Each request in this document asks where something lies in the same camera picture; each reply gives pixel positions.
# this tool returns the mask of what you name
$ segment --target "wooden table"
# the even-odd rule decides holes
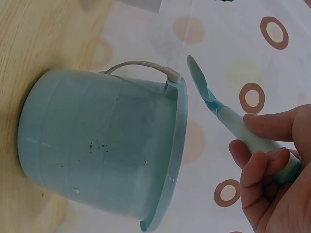
[[[0,0],[0,232],[52,233],[67,200],[23,174],[19,115],[52,68],[88,70],[111,0]]]

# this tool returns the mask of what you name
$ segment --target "bucket rim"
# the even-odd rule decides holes
[[[149,215],[140,222],[140,228],[143,232],[151,232],[156,230],[163,221],[176,187],[185,144],[188,118],[188,96],[186,83],[183,78],[181,78],[178,83],[173,83],[167,79],[167,85],[177,89],[177,110],[172,150],[159,201],[155,208],[150,211]]]

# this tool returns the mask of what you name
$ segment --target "bucket handle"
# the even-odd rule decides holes
[[[173,82],[173,83],[178,83],[181,80],[181,75],[180,73],[176,72],[175,70],[169,68],[169,67],[164,67],[162,65],[159,65],[157,63],[153,63],[153,62],[145,62],[145,61],[129,61],[129,62],[123,62],[120,64],[115,65],[114,67],[110,68],[107,71],[102,71],[100,73],[102,74],[111,74],[112,72],[114,72],[115,70],[126,66],[126,65],[141,65],[141,66],[146,66],[146,67],[150,67],[153,69],[156,69],[164,74],[167,75],[168,79]]]

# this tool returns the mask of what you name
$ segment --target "light blue bucket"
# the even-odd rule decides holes
[[[152,231],[164,218],[180,169],[187,90],[173,70],[139,64],[160,67],[172,78],[157,83],[73,70],[44,74],[23,107],[18,153],[33,182],[140,220],[143,231]]]

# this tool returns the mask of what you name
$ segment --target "fingernail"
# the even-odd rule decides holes
[[[245,114],[246,117],[253,117],[253,116],[255,116],[255,115],[256,115],[256,114],[254,114],[254,113],[246,113],[246,114]]]
[[[277,149],[278,150],[278,153],[277,153],[277,155],[276,155],[276,159],[278,159],[278,157],[282,154],[282,152],[284,151],[284,150],[286,150],[286,147],[281,147],[281,148],[279,148],[279,149]]]

